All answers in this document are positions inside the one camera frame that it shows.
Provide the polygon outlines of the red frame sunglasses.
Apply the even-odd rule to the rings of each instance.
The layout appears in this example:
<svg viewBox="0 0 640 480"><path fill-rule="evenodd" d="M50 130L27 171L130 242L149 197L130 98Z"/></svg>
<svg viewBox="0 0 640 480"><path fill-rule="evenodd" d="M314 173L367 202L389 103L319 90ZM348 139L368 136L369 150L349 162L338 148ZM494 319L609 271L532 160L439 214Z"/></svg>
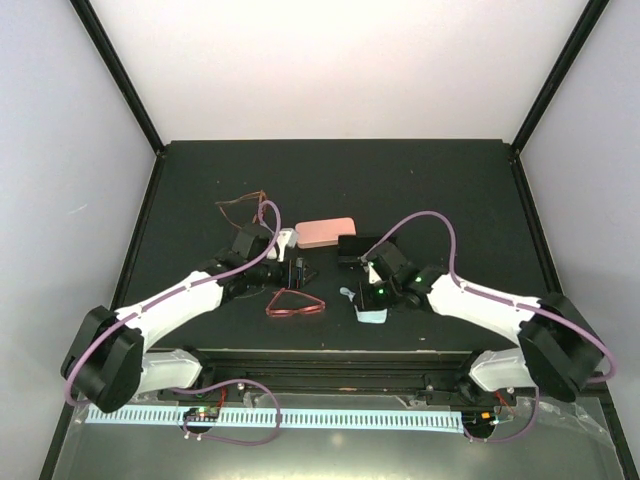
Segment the red frame sunglasses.
<svg viewBox="0 0 640 480"><path fill-rule="evenodd" d="M325 309L325 301L316 296L282 288L273 294L265 312L272 318L288 318L296 315L315 315L324 312Z"/></svg>

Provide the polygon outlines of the light blue cleaning cloth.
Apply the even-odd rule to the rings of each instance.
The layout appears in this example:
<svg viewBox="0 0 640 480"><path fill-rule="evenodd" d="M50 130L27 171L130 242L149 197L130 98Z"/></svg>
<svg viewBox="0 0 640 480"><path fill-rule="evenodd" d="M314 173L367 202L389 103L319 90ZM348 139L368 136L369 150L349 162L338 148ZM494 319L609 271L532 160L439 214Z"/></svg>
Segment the light blue cleaning cloth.
<svg viewBox="0 0 640 480"><path fill-rule="evenodd" d="M379 325L386 322L388 315L387 309L365 310L363 307L358 307L356 305L356 294L349 288L341 287L339 292L341 295L349 299L359 323Z"/></svg>

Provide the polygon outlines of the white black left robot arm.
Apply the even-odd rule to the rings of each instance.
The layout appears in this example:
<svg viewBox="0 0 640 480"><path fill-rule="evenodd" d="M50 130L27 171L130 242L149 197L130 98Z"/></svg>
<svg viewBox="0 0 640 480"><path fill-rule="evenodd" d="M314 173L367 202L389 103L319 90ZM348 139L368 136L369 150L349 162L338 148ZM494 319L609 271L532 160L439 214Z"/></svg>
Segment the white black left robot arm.
<svg viewBox="0 0 640 480"><path fill-rule="evenodd" d="M207 397L215 376L194 351L155 353L152 347L254 287L301 290L317 272L298 254L297 243L294 229L273 234L262 225L247 224L231 247L177 284L117 310L90 310L61 365L66 398L79 393L100 411L112 413L133 397L158 390L182 389L193 399Z"/></svg>

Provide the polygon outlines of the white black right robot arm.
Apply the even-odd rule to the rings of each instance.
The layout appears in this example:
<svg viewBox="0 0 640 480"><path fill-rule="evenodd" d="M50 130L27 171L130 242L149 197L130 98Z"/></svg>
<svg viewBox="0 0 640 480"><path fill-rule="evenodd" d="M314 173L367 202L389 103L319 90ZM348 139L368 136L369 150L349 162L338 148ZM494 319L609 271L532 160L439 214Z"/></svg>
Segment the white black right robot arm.
<svg viewBox="0 0 640 480"><path fill-rule="evenodd" d="M604 357L597 334L562 294L508 295L440 267L418 268L388 241L366 253L363 263L369 279L350 297L359 322L383 323L389 310L406 306L466 321L512 343L472 355L457 374L456 394L467 403L509 387L538 388L570 403Z"/></svg>

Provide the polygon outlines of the black glasses case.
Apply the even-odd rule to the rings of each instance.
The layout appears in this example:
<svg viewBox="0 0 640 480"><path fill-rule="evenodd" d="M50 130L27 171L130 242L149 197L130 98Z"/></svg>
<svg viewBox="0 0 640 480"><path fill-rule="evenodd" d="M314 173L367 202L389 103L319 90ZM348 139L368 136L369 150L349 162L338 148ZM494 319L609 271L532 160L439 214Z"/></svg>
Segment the black glasses case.
<svg viewBox="0 0 640 480"><path fill-rule="evenodd" d="M337 265L339 267L357 266L364 255L368 261L373 261L382 252L380 247L376 247L381 238L381 235L373 234L340 235L337 245Z"/></svg>

